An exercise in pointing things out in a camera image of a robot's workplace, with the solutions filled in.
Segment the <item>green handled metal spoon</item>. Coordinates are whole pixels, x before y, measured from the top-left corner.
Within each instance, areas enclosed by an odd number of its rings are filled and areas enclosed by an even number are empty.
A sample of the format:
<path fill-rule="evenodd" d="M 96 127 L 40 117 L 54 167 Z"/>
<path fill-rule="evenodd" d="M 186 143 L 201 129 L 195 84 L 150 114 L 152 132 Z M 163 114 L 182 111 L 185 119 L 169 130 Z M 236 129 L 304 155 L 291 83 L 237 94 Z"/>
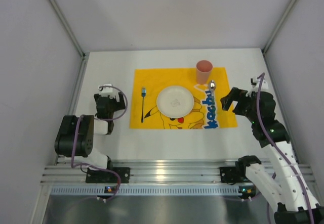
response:
<path fill-rule="evenodd" d="M 216 83 L 214 80 L 210 80 L 208 84 L 209 90 L 211 92 L 210 95 L 210 107 L 212 108 L 213 111 L 216 111 L 216 103 L 215 103 L 215 89 L 216 89 Z"/>

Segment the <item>blue plastic fork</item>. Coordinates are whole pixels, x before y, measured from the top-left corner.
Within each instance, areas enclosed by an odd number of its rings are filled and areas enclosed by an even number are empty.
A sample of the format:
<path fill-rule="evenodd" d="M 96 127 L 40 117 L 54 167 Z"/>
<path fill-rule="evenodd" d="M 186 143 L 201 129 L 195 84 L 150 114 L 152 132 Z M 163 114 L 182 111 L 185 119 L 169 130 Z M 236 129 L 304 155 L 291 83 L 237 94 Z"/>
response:
<path fill-rule="evenodd" d="M 146 88 L 142 87 L 141 88 L 141 97 L 142 97 L 142 111 L 141 111 L 141 123 L 144 122 L 144 99 L 146 96 Z"/>

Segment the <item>pink plastic cup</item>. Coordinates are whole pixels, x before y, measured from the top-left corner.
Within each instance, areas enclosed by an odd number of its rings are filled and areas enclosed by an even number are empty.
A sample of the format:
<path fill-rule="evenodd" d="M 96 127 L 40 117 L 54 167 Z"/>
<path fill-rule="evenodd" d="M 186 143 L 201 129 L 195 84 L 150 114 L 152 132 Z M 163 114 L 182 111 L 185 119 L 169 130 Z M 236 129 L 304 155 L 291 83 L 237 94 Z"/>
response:
<path fill-rule="evenodd" d="M 201 60 L 196 64 L 196 81 L 202 85 L 208 81 L 213 65 L 210 61 Z"/>

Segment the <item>white bear plate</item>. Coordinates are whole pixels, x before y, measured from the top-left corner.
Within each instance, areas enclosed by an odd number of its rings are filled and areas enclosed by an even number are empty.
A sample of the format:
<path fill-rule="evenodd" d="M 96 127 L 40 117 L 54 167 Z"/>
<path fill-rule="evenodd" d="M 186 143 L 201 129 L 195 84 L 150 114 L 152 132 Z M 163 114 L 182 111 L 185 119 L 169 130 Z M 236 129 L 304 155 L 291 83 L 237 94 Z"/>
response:
<path fill-rule="evenodd" d="M 169 86 L 158 94 L 156 106 L 166 117 L 181 118 L 193 109 L 194 97 L 188 89 L 182 86 Z"/>

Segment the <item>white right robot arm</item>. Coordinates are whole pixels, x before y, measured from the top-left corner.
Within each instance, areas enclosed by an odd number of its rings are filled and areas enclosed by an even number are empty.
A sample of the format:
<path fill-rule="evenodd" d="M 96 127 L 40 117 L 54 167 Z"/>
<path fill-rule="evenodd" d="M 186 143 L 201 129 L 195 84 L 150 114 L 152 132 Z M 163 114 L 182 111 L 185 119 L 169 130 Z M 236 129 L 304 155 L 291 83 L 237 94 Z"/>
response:
<path fill-rule="evenodd" d="M 274 212 L 276 223 L 323 223 L 323 206 L 314 197 L 300 171 L 290 137 L 275 118 L 276 103 L 268 92 L 232 88 L 222 99 L 226 108 L 236 101 L 234 114 L 246 117 L 252 133 L 266 153 L 277 179 L 270 177 L 254 155 L 239 158 L 235 167 L 265 197 Z"/>

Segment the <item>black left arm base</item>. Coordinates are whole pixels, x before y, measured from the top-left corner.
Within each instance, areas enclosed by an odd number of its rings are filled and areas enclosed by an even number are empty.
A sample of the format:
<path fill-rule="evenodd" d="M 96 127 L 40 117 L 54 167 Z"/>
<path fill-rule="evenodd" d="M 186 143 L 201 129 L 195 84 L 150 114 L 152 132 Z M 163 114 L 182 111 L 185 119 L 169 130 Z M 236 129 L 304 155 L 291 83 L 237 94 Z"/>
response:
<path fill-rule="evenodd" d="M 115 174 L 102 171 L 102 170 L 93 170 L 88 169 L 87 170 L 87 176 L 85 182 L 87 184 L 128 184 L 129 179 L 131 176 L 131 169 L 129 167 L 114 167 L 113 171 L 116 172 L 119 177 L 120 181 L 118 181 L 118 178 Z"/>

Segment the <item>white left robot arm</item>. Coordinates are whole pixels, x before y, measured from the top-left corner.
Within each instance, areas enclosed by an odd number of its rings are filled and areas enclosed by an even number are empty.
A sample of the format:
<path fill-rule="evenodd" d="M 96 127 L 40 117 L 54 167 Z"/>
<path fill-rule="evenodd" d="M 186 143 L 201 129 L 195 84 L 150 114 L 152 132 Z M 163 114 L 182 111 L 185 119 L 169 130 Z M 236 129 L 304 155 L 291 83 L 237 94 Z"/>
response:
<path fill-rule="evenodd" d="M 210 91 L 175 87 L 165 106 L 157 99 L 164 86 L 155 86 L 135 97 L 110 85 L 79 100 L 79 116 L 63 117 L 55 151 L 72 160 L 107 168 L 108 159 L 198 160 L 237 159 L 253 142 L 250 123 L 224 111 Z"/>

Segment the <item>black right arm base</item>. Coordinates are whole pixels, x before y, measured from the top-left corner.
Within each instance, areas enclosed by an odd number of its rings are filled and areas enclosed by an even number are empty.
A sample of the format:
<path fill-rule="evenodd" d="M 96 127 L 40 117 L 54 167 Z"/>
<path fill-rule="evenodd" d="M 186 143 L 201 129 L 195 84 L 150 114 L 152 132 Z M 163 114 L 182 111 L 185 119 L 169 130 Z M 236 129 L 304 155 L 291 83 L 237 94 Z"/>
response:
<path fill-rule="evenodd" d="M 250 181 L 243 175 L 243 173 L 234 166 L 220 167 L 221 183 L 235 185 L 240 183 L 249 183 Z"/>

